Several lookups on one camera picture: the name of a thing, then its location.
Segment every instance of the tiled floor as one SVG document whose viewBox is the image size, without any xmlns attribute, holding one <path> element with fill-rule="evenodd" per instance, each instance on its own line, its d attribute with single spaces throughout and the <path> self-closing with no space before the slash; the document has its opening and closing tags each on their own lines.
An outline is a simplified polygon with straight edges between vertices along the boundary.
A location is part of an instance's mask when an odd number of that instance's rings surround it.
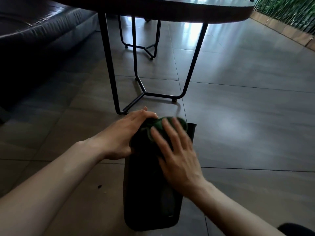
<svg viewBox="0 0 315 236">
<path fill-rule="evenodd" d="M 131 19 L 122 18 L 132 41 Z M 154 43 L 156 21 L 136 20 L 137 43 Z M 132 50 L 108 20 L 121 108 L 140 93 Z M 180 94 L 201 24 L 162 22 L 156 59 L 138 53 L 147 90 Z M 267 222 L 315 230 L 315 52 L 251 19 L 209 25 L 187 94 L 176 104 L 146 97 L 159 116 L 197 123 L 194 147 L 205 177 Z M 0 196 L 79 140 L 119 119 L 100 32 L 43 85 L 12 108 L 0 127 Z M 83 180 L 45 235 L 222 235 L 185 199 L 172 228 L 133 232 L 123 220 L 124 161 L 103 161 Z"/>
</svg>

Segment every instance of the table top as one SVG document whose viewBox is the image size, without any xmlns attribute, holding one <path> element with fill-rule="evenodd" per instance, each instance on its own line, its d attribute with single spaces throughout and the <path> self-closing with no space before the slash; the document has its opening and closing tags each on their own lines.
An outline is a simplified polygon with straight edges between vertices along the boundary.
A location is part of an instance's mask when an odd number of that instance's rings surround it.
<svg viewBox="0 0 315 236">
<path fill-rule="evenodd" d="M 250 17 L 254 3 L 246 0 L 54 0 L 108 14 L 152 20 L 226 23 Z"/>
</svg>

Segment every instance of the dark green towel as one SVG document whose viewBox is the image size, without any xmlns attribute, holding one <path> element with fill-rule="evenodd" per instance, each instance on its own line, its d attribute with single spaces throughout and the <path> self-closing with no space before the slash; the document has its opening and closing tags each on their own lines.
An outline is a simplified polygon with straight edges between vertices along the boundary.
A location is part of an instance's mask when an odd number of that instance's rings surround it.
<svg viewBox="0 0 315 236">
<path fill-rule="evenodd" d="M 173 117 L 163 117 L 166 118 L 169 123 L 173 126 L 172 118 Z M 146 153 L 156 153 L 157 155 L 161 155 L 159 147 L 156 145 L 154 139 L 151 136 L 150 129 L 152 126 L 154 126 L 159 133 L 162 135 L 162 137 L 168 142 L 168 144 L 171 146 L 171 149 L 173 149 L 170 138 L 168 137 L 167 133 L 165 132 L 163 126 L 162 126 L 162 119 L 154 119 L 149 118 L 144 121 L 144 123 L 140 126 L 137 133 L 132 137 L 130 146 L 135 149 L 136 152 L 146 152 Z M 187 122 L 182 118 L 177 118 L 182 125 L 183 129 L 187 131 L 188 124 Z"/>
</svg>

